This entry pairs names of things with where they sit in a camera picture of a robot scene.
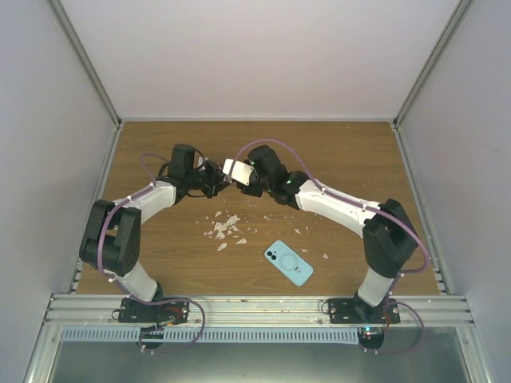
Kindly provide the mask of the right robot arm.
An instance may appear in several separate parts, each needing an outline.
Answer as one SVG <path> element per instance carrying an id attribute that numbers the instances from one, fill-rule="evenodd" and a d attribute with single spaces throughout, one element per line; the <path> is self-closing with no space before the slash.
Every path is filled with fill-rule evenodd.
<path id="1" fill-rule="evenodd" d="M 373 322 L 400 278 L 430 266 L 426 245 L 398 201 L 379 203 L 348 195 L 319 181 L 307 166 L 291 172 L 271 142 L 256 140 L 246 145 L 247 159 L 236 154 L 225 162 L 224 174 L 246 195 L 267 193 L 280 205 L 320 215 L 361 238 L 367 272 L 353 297 L 353 310 L 360 322 Z"/>

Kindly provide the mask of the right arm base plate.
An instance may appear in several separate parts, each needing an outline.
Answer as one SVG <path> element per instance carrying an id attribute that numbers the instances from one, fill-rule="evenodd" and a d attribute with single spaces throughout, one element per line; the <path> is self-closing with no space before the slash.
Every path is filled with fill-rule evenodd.
<path id="1" fill-rule="evenodd" d="M 326 308 L 321 311 L 328 314 L 330 324 L 366 325 L 366 324 L 398 324 L 401 322 L 399 309 L 381 302 L 376 307 L 368 306 L 357 298 L 329 298 Z"/>

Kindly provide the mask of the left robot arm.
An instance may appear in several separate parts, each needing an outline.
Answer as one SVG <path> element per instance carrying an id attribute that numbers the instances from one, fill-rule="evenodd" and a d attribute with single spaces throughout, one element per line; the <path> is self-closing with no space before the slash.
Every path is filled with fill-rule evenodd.
<path id="1" fill-rule="evenodd" d="M 211 199 L 228 186 L 222 167 L 189 144 L 175 145 L 171 157 L 161 159 L 148 186 L 93 203 L 79 248 L 80 260 L 137 302 L 137 313 L 147 322 L 162 318 L 164 302 L 160 284 L 139 262 L 142 224 L 184 198 Z"/>

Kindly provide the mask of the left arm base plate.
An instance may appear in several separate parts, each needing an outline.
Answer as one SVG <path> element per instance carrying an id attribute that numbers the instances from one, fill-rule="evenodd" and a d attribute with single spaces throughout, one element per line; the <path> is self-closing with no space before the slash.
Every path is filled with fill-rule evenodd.
<path id="1" fill-rule="evenodd" d="M 187 302 L 170 302 L 151 306 L 131 298 L 124 298 L 120 308 L 112 312 L 112 318 L 120 323 L 176 325 L 188 320 L 188 308 Z"/>

